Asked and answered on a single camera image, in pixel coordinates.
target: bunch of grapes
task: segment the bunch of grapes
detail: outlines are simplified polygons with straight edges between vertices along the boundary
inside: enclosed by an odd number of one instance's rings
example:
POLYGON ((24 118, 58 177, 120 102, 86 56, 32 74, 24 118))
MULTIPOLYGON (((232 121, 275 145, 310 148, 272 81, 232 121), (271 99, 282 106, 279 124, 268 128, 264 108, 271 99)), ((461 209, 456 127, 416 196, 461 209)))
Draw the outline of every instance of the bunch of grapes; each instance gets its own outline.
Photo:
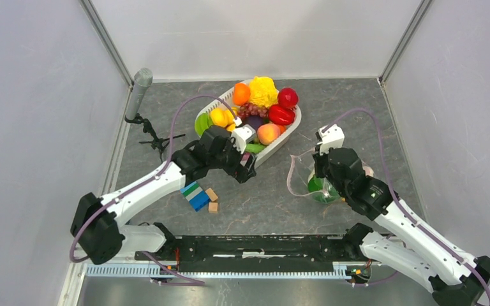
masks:
POLYGON ((249 116, 260 116, 261 118, 267 118, 267 111, 268 109, 264 106, 258 106, 247 102, 239 107, 237 116, 241 119, 245 119, 249 116))

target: microphone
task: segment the microphone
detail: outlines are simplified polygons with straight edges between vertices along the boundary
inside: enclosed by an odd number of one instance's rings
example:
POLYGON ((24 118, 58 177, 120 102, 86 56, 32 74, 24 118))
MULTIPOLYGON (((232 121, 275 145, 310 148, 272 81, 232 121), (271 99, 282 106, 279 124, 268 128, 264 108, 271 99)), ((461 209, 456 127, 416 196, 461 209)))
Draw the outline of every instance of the microphone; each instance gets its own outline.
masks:
POLYGON ((142 68, 134 76, 134 87, 130 94, 130 100, 125 113, 125 121, 133 121, 136 118, 140 104, 144 99, 145 92, 153 83, 153 72, 147 68, 142 68))

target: black tripod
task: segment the black tripod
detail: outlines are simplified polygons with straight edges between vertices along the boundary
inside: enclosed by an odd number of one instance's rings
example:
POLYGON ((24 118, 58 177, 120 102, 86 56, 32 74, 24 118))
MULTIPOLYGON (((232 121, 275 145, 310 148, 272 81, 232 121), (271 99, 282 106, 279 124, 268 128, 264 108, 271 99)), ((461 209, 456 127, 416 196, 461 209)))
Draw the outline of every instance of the black tripod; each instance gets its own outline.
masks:
MULTIPOLYGON (((141 144, 149 143, 151 144, 151 147, 153 150, 159 150, 160 153, 160 159, 163 161, 162 154, 164 153, 164 150, 169 144, 170 139, 169 138, 158 138, 157 133, 153 129, 153 126, 151 125, 151 122, 149 122, 148 119, 142 118, 139 113, 136 114, 136 117, 133 120, 128 120, 125 117, 125 121, 130 123, 130 124, 143 124, 144 125, 144 133, 149 133, 152 137, 153 140, 150 142, 140 142, 141 144)), ((185 136, 185 134, 177 135, 172 137, 173 139, 180 138, 185 136)))

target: clear plastic bag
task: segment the clear plastic bag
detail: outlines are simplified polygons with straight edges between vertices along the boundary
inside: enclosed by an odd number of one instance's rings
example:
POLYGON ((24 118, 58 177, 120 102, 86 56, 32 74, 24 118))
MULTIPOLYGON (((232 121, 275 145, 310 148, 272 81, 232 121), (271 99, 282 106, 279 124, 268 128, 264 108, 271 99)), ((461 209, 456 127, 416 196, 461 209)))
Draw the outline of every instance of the clear plastic bag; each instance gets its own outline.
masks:
MULTIPOLYGON (((315 201, 330 203, 340 199, 339 193, 326 179, 315 175, 315 148, 300 155, 290 155, 290 170, 286 177, 288 191, 294 196, 310 197, 315 201)), ((362 161, 367 175, 373 176, 373 170, 362 161)))

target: plastic basket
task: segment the plastic basket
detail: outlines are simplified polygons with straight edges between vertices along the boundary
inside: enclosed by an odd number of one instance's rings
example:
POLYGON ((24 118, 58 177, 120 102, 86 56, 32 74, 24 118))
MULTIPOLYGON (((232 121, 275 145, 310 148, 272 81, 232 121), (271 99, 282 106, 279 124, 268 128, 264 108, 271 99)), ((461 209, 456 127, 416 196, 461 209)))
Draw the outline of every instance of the plastic basket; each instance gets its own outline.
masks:
MULTIPOLYGON (((249 85, 249 83, 252 80, 245 80, 241 83, 249 85)), ((230 88, 228 91, 226 91, 224 94, 222 94, 219 98, 224 100, 226 103, 228 103, 230 106, 235 106, 234 103, 232 102, 233 99, 232 97, 234 96, 234 88, 230 88)), ((221 108, 221 109, 226 109, 225 105, 222 105, 218 100, 214 100, 213 102, 209 103, 206 107, 204 107, 197 115, 200 116, 203 113, 209 113, 215 108, 221 108)), ((294 132, 294 130, 299 126, 299 122, 301 121, 301 110, 299 109, 299 106, 296 106, 295 110, 295 120, 294 122, 286 127, 286 131, 277 139, 275 139, 274 142, 272 142, 270 145, 268 145, 265 149, 263 149, 258 155, 256 156, 256 163, 255 163, 255 168, 258 168, 264 161, 266 161, 270 156, 275 153, 280 147, 282 147, 287 141, 288 138, 290 137, 290 134, 294 132)))

